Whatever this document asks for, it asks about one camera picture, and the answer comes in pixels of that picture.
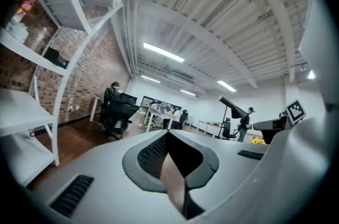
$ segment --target ceiling light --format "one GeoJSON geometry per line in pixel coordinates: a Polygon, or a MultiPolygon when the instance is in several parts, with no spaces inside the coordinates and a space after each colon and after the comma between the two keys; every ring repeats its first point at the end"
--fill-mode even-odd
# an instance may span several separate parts
{"type": "Polygon", "coordinates": [[[224,81],[218,81],[218,83],[222,86],[224,86],[225,88],[227,88],[228,90],[232,91],[232,92],[236,92],[236,90],[234,88],[232,88],[230,85],[227,85],[224,81]]]}
{"type": "Polygon", "coordinates": [[[190,94],[190,95],[192,95],[192,96],[195,96],[195,94],[193,94],[193,93],[191,93],[191,92],[187,92],[187,91],[183,91],[183,90],[180,90],[181,92],[183,92],[183,93],[187,93],[187,94],[190,94]]]}
{"type": "Polygon", "coordinates": [[[311,70],[311,71],[309,72],[309,75],[308,75],[307,78],[308,78],[308,79],[314,79],[314,78],[316,78],[316,76],[314,75],[313,70],[311,70]]]}
{"type": "Polygon", "coordinates": [[[155,51],[155,52],[160,53],[160,54],[162,54],[162,55],[164,55],[164,56],[170,57],[170,58],[172,58],[172,59],[174,59],[174,60],[177,60],[177,61],[179,61],[179,62],[183,62],[183,61],[185,60],[185,59],[183,59],[183,58],[181,58],[181,57],[178,57],[178,56],[176,56],[176,55],[174,55],[174,54],[172,54],[172,53],[170,53],[170,52],[167,52],[167,51],[162,50],[162,49],[160,49],[160,48],[158,48],[158,47],[149,45],[149,44],[147,44],[147,43],[144,43],[144,48],[149,49],[149,50],[152,50],[152,51],[155,51]]]}
{"type": "Polygon", "coordinates": [[[160,81],[158,81],[158,80],[154,80],[154,79],[152,79],[152,78],[149,78],[149,77],[147,77],[147,76],[144,76],[144,75],[142,75],[141,77],[143,77],[143,78],[144,78],[144,79],[146,79],[146,80],[151,80],[151,81],[153,81],[153,82],[160,83],[160,81]]]}

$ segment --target wooden floor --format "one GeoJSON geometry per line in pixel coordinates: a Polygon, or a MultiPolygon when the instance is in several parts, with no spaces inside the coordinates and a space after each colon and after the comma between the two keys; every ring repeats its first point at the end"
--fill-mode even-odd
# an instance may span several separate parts
{"type": "MultiPolygon", "coordinates": [[[[48,166],[39,176],[37,176],[27,188],[35,190],[49,176],[66,166],[68,163],[87,152],[88,150],[105,143],[109,143],[107,136],[101,132],[101,124],[97,121],[99,116],[94,118],[93,122],[89,119],[75,122],[69,126],[65,126],[58,130],[58,151],[60,165],[55,167],[54,164],[48,166]]],[[[140,127],[139,124],[143,118],[136,117],[129,126],[128,131],[123,133],[123,138],[130,138],[145,133],[145,126],[140,127]]],[[[185,126],[184,130],[195,133],[196,128],[185,126]]],[[[48,149],[51,150],[51,140],[47,134],[37,136],[37,139],[48,149]]],[[[160,180],[168,188],[168,197],[178,210],[184,202],[184,178],[181,176],[176,165],[173,163],[169,155],[167,155],[162,168],[160,180]]]]}

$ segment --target white ceiling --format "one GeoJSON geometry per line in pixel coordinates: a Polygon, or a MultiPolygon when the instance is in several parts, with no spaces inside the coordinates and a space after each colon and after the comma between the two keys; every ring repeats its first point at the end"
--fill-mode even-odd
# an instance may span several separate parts
{"type": "Polygon", "coordinates": [[[292,35],[294,63],[279,20],[267,0],[124,0],[121,34],[134,74],[207,92],[218,80],[234,86],[276,78],[304,62],[297,50],[307,0],[278,0],[292,35]],[[164,59],[142,44],[157,46],[185,59],[164,59]]]}

